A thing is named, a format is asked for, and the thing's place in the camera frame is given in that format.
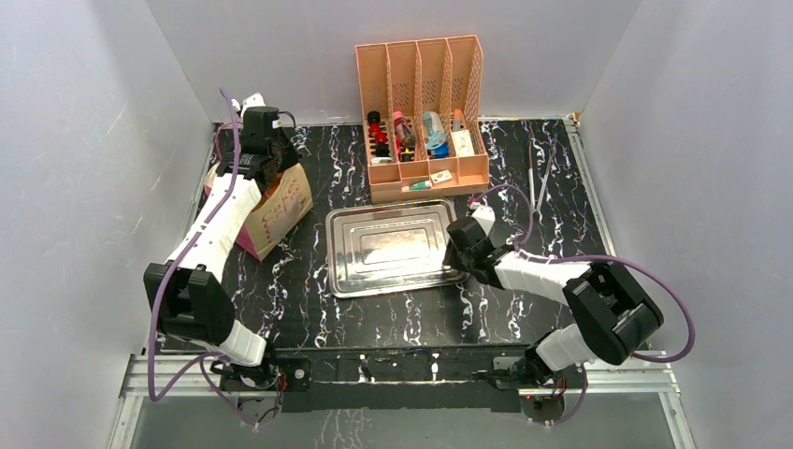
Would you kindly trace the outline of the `silver metal tray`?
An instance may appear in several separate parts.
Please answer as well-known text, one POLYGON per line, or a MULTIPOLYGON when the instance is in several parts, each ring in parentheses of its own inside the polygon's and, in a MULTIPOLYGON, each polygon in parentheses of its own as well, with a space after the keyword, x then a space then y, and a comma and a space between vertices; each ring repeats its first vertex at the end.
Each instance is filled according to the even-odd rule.
POLYGON ((324 222, 330 292, 371 297, 465 282, 468 274, 443 264, 455 219, 448 198, 332 210, 324 222))

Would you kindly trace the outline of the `metal tongs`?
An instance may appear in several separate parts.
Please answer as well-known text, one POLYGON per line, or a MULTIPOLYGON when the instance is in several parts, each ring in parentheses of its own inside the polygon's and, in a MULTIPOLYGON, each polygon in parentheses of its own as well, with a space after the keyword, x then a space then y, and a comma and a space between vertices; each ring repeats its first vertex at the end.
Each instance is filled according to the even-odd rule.
POLYGON ((536 140, 532 140, 529 144, 528 150, 528 187, 529 198, 532 203, 533 213, 538 217, 542 217, 541 207, 545 199, 548 180, 553 166, 553 160, 556 153, 556 141, 552 138, 549 139, 549 149, 544 154, 544 171, 541 172, 538 168, 540 158, 538 153, 540 151, 540 144, 536 140))

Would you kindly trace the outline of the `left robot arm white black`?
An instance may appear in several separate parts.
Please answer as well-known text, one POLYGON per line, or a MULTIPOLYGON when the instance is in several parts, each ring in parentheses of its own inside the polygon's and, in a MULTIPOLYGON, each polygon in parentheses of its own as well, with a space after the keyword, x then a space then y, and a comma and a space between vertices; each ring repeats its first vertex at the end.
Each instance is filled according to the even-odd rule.
POLYGON ((143 282, 155 336, 187 341, 244 366, 257 389, 279 378, 267 342, 236 317, 222 286, 226 260, 267 187, 299 161, 275 107, 246 107, 237 118, 233 147, 214 168, 209 193, 184 240, 163 263, 151 263, 143 282))

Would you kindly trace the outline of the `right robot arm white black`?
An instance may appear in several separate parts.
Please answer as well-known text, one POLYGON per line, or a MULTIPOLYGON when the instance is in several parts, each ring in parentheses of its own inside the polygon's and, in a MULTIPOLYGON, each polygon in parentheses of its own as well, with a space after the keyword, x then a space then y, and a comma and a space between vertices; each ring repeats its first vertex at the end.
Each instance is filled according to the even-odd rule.
POLYGON ((613 261, 536 262, 495 246, 471 216, 447 227, 445 266, 500 290, 523 291, 568 307, 573 324, 546 333, 516 359, 497 358, 476 374, 501 389, 552 386, 564 369, 593 360, 618 366, 664 323, 660 308, 624 266, 613 261))

